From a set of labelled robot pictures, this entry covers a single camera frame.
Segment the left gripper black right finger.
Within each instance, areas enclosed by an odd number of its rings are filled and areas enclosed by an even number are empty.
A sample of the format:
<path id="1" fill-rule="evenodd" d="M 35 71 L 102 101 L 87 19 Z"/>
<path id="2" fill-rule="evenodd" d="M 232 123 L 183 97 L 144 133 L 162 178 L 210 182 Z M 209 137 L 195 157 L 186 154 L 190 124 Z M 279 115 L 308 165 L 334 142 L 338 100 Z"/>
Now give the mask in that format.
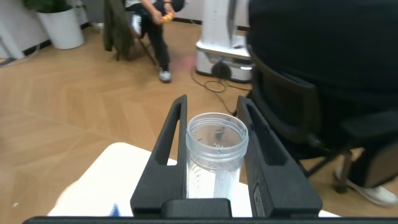
<path id="1" fill-rule="evenodd" d="M 248 129 L 244 165 L 254 217 L 317 217 L 322 200 L 255 104 L 238 97 L 238 118 Z"/>

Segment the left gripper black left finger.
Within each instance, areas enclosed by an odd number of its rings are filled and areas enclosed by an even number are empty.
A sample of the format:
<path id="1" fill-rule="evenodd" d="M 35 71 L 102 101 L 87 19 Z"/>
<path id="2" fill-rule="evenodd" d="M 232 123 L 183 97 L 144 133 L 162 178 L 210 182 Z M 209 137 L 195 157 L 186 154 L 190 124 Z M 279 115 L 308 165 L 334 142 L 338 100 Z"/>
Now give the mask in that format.
<path id="1" fill-rule="evenodd" d="M 176 127 L 177 164 L 168 160 Z M 159 137 L 130 199 L 135 217 L 158 217 L 164 202 L 185 199 L 187 195 L 187 96 L 178 97 L 170 107 Z"/>

